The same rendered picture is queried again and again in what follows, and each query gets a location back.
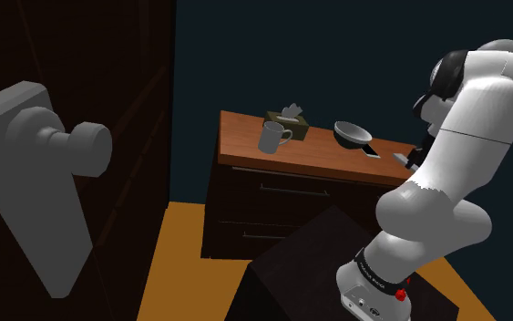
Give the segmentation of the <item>grey bowl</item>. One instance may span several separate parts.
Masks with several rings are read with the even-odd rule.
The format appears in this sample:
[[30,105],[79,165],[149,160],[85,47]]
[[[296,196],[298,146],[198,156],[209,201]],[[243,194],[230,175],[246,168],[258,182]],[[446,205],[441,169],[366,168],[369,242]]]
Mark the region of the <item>grey bowl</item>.
[[336,121],[333,126],[333,136],[346,149],[361,149],[372,139],[365,129],[347,121]]

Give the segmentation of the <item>brown chest of drawers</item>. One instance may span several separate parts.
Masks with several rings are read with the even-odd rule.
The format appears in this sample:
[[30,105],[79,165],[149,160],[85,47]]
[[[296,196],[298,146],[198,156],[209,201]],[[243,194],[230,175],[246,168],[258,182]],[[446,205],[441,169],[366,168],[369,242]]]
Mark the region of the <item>brown chest of drawers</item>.
[[201,257],[254,259],[333,205],[367,234],[379,233],[375,205],[411,176],[394,156],[412,145],[374,139],[372,158],[340,146],[332,130],[311,127],[303,140],[266,154],[257,147],[263,122],[220,113]]

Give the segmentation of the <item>olive tissue box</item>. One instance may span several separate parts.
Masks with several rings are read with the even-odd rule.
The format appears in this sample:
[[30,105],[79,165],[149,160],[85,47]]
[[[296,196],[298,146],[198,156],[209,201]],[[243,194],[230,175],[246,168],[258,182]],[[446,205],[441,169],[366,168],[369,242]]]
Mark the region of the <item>olive tissue box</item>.
[[264,115],[265,121],[278,122],[285,129],[292,132],[293,140],[304,140],[310,127],[302,116],[303,109],[296,103],[284,107],[281,112],[267,111]]

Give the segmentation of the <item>grey mug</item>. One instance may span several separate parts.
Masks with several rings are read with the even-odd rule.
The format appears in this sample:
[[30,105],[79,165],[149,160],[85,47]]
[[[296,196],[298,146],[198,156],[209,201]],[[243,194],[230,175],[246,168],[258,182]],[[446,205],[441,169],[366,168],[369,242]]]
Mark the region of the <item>grey mug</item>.
[[286,129],[281,123],[265,121],[258,143],[258,149],[267,154],[274,154],[279,146],[287,143],[292,138],[292,131]]

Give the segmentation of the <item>dark robot stand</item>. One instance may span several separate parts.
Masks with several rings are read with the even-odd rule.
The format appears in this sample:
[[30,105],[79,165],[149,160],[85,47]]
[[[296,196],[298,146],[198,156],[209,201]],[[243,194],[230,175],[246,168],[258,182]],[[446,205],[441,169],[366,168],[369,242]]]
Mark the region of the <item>dark robot stand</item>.
[[224,321],[360,321],[335,276],[372,239],[330,207],[247,265]]

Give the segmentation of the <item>dark door with grey knob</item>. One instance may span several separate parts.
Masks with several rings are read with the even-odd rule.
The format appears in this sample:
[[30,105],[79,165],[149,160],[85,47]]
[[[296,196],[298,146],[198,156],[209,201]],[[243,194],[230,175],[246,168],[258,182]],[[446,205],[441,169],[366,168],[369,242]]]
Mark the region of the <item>dark door with grey knob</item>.
[[93,249],[52,298],[0,216],[0,321],[137,321],[169,204],[176,0],[0,0],[0,90],[44,85],[66,129],[113,139],[107,170],[76,177]]

